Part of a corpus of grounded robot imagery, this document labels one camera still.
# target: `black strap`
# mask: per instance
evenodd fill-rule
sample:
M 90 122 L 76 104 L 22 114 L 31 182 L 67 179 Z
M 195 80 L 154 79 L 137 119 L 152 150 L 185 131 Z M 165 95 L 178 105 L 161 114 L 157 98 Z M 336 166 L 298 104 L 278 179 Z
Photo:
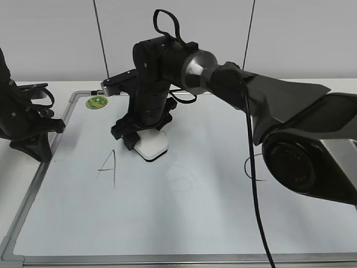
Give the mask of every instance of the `black strap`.
M 182 89 L 171 89 L 168 93 L 175 99 L 175 101 L 182 103 L 182 104 L 191 104 L 197 100 L 197 95 L 193 95 L 193 99 L 185 100 L 185 99 L 179 99 L 174 95 L 174 92 L 182 91 Z
M 153 16 L 153 23 L 154 23 L 154 28 L 155 30 L 159 33 L 159 34 L 163 34 L 166 36 L 166 39 L 168 40 L 172 40 L 172 36 L 168 33 L 168 32 L 164 32 L 164 31 L 161 31 L 158 26 L 157 26 L 157 16 L 160 12 L 163 12 L 165 14 L 167 14 L 173 21 L 173 25 L 175 27 L 175 35 L 176 35 L 176 40 L 177 42 L 179 42 L 183 47 L 186 47 L 187 46 L 187 43 L 185 43 L 182 38 L 181 38 L 181 35 L 180 35 L 180 24 L 179 24 L 179 21 L 177 20 L 177 18 L 175 17 L 174 14 L 172 14 L 171 12 L 169 11 L 166 11 L 166 10 L 163 10 L 163 9 L 157 9 L 155 10 L 154 12 L 154 16 Z
M 51 104 L 49 105 L 33 104 L 31 100 L 21 96 L 21 93 L 16 91 L 17 90 L 16 87 L 11 88 L 9 85 L 3 83 L 2 81 L 0 81 L 0 84 L 3 87 L 3 90 L 6 90 L 6 92 L 10 94 L 10 96 L 14 99 L 15 102 L 21 103 L 25 107 L 36 110 L 43 117 L 52 117 L 54 115 L 53 111 L 50 110 L 50 108 L 52 108 L 55 103 L 55 97 L 45 87 L 38 88 L 36 87 L 36 85 L 34 85 L 34 87 L 28 89 L 28 91 L 37 90 L 39 92 L 45 93 L 51 100 Z

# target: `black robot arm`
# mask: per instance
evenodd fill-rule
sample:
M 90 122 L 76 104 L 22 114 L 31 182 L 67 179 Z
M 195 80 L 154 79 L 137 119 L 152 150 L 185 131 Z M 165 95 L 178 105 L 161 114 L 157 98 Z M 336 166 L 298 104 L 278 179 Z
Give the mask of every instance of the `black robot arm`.
M 157 27 L 159 12 L 174 21 L 176 38 Z M 234 63 L 217 64 L 215 56 L 184 43 L 173 14 L 157 10 L 155 29 L 163 34 L 133 49 L 136 69 L 103 81 L 106 95 L 130 95 L 128 113 L 112 128 L 131 150 L 137 131 L 160 129 L 172 120 L 173 84 L 193 95 L 212 93 L 244 111 L 249 95 L 253 141 L 262 144 L 265 163 L 287 188 L 304 195 L 357 205 L 357 95 L 327 94 L 317 84 L 284 82 L 249 73 Z
M 49 161 L 52 157 L 47 133 L 61 133 L 65 127 L 61 119 L 51 119 L 54 116 L 50 109 L 54 97 L 46 86 L 17 86 L 10 78 L 10 71 L 0 49 L 0 138 L 10 140 L 13 149 L 37 161 Z M 46 96 L 51 99 L 51 105 L 33 104 L 31 101 Z

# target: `round sticker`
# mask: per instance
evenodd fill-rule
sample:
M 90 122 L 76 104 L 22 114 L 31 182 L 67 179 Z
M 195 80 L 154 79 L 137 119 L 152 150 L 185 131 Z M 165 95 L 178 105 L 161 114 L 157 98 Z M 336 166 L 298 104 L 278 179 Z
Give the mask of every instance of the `round sticker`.
M 108 104 L 108 99 L 103 96 L 96 96 L 86 101 L 85 105 L 89 109 L 101 109 Z

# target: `whiteboard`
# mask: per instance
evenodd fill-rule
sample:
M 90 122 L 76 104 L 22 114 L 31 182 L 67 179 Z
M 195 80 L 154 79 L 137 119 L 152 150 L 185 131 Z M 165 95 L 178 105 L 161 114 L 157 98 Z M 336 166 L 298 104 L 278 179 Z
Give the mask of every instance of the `whiteboard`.
M 99 110 L 80 98 L 18 236 L 25 256 L 264 253 L 254 216 L 245 115 L 210 94 L 179 104 L 152 163 L 110 134 L 128 97 Z M 112 170 L 98 174 L 112 150 Z M 105 168 L 113 167 L 110 157 Z M 296 194 L 257 157 L 260 212 L 272 253 L 357 252 L 352 205 Z

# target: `whiteboard frame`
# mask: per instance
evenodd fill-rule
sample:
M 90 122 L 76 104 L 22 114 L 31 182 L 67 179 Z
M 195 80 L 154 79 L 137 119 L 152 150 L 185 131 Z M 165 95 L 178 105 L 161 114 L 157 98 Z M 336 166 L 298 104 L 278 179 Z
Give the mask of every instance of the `whiteboard frame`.
M 65 124 L 73 113 L 81 97 L 91 96 L 91 91 L 74 92 L 69 99 L 63 121 Z M 62 133 L 57 134 L 51 145 L 55 153 L 61 141 Z M 265 254 L 212 254 L 212 255 L 116 255 L 116 256 L 21 256 L 14 255 L 13 249 L 33 201 L 40 189 L 47 172 L 49 162 L 42 162 L 26 192 L 18 212 L 7 235 L 0 244 L 0 268 L 22 268 L 25 266 L 181 266 L 195 265 L 200 267 L 270 267 Z M 357 252 L 351 253 L 304 253 L 273 254 L 277 265 L 284 267 L 352 267 L 357 266 Z

